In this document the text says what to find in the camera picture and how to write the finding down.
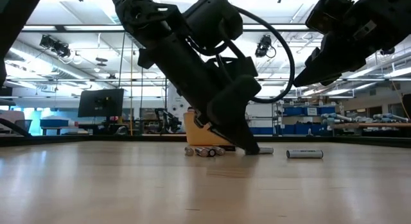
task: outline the wooden table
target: wooden table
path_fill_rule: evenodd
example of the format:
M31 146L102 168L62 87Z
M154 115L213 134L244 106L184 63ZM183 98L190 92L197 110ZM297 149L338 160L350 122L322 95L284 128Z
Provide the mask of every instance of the wooden table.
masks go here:
M411 150L261 143L274 155L184 156L183 142L0 148L0 223L408 224ZM320 149L322 160L287 160Z

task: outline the blue container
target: blue container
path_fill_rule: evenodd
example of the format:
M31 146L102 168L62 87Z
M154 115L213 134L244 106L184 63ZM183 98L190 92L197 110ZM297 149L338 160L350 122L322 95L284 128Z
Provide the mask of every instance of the blue container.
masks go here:
M320 107L320 115L330 113L335 113L335 107Z
M295 124L295 134L298 135L307 135L308 130L311 128L311 125L306 124Z
M40 127L56 128L56 127L68 127L69 121L62 119L41 119Z
M309 110L315 110L316 112L316 115L313 115L313 114L308 114L308 111ZM304 112L304 115L305 116L319 116L320 115L320 112L319 112L319 108L317 108L317 107L306 107L306 108L303 108L303 112Z
M302 107L287 107L284 108L284 116L299 116L303 115Z
M264 134L264 135L272 135L273 134L273 128L272 127L261 127L259 129L259 134Z
M250 131L254 135L259 134L259 128L258 127L250 127Z
M316 135L322 128L327 129L327 125L311 125L311 133Z
M279 135L295 134L294 125L284 125L284 128L281 128L281 125L275 126L275 132Z

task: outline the silver battery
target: silver battery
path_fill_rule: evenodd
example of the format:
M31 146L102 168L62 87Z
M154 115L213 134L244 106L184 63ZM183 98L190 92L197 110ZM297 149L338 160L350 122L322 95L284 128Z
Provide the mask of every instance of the silver battery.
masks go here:
M184 151L186 152L186 156L193 156L194 155L194 150L190 148L189 146L184 148Z
M213 148L206 147L205 149L208 150L208 157L214 157L216 155L216 151L213 150Z
M195 153L200 157L214 157L216 152L208 148L195 148Z
M220 156L225 154L225 149L220 147L212 147L212 149Z
M287 150L289 159L321 159L323 156L322 150Z
M259 154L273 154L274 148L271 147L260 147Z

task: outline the ceiling light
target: ceiling light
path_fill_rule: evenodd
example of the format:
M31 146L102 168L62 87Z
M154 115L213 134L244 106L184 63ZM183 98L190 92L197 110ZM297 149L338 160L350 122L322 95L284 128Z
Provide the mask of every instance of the ceiling light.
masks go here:
M411 73L411 67L393 71L389 74L384 75L384 77L391 78L391 77L401 76L401 75L408 74L408 73Z
M365 74L367 74L367 73L369 73L373 70L374 69L366 69L366 70L363 70L363 71L359 71L357 73L354 73L354 74L348 76L347 78L357 78L357 77L363 76L363 75L365 75Z
M310 29L305 24L275 24L272 25L276 30L294 30L294 31L309 31ZM267 30L266 27L260 24L244 24L243 30Z
M26 87L26 88L29 88L29 89L36 89L36 86L34 86L34 85L32 85L32 84L30 84L30 83L27 83L27 82L21 82L21 81L19 81L19 82L7 82L7 83L11 83L11 84L13 84L13 85L18 85L18 86L22 86L22 87Z
M122 25L100 25L100 26L64 26L67 31L124 31Z
M348 92L349 90L351 90L351 89L336 89L336 90L332 90L332 91L327 92L326 95L338 95L338 94L341 94L341 93Z
M34 25L25 25L22 31L56 31L55 26L34 26Z
M329 96L328 98L330 99L351 99L351 98L354 98L354 96Z
M371 85L374 85L374 84L376 84L376 83L368 83L368 84L365 84L365 85L361 85L359 87L356 87L354 90L364 89L364 88L370 87Z
M71 85L71 86L75 86L77 87L78 84L77 83L73 83L73 82L64 82L65 84Z
M312 94L315 94L315 93L319 93L319 92L325 91L326 89L327 89L327 88L323 88L323 89L312 89L312 90L308 90L308 91L304 92L302 95L303 95L303 96L309 96L309 95L312 95Z
M385 79L383 78L378 78L378 79L347 79L349 82L378 82L378 81L384 81Z

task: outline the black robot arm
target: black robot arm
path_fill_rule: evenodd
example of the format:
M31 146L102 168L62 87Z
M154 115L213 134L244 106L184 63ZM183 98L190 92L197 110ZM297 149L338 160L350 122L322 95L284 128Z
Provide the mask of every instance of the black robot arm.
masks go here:
M157 65L195 109L197 126L210 123L210 131L257 154L244 114L261 86L251 57L231 42L243 33L238 9L227 0L198 0L184 13L152 0L113 2L126 31L145 47L138 64ZM238 58L220 57L226 48ZM198 53L216 58L204 62Z
M365 65L376 51L392 54L411 33L411 0L319 0L306 21L324 34L296 77L296 87L328 85Z

